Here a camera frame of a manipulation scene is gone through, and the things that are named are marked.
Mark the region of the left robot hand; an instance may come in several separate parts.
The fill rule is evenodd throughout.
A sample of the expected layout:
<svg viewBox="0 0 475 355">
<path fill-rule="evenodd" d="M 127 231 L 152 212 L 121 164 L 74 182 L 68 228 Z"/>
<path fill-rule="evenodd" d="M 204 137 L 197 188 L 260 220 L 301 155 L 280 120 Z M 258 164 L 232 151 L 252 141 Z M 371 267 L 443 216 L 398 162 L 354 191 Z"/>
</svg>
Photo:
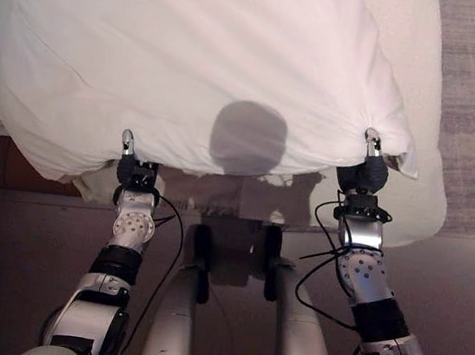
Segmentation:
<svg viewBox="0 0 475 355">
<path fill-rule="evenodd" d="M 135 164 L 134 134 L 131 129 L 122 131 L 122 156 L 117 163 L 116 177 L 120 184 L 130 182 Z"/>
</svg>

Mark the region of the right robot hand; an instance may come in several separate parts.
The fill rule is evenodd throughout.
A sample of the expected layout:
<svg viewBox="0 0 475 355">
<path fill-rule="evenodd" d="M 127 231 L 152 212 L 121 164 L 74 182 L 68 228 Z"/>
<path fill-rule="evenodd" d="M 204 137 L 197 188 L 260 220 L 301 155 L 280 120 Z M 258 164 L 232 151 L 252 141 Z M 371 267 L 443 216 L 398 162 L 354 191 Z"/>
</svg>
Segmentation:
<svg viewBox="0 0 475 355">
<path fill-rule="evenodd" d="M 388 180 L 388 166 L 382 156 L 381 139 L 374 128 L 365 132 L 366 157 L 356 166 L 337 167 L 336 174 L 340 191 L 376 194 Z"/>
</svg>

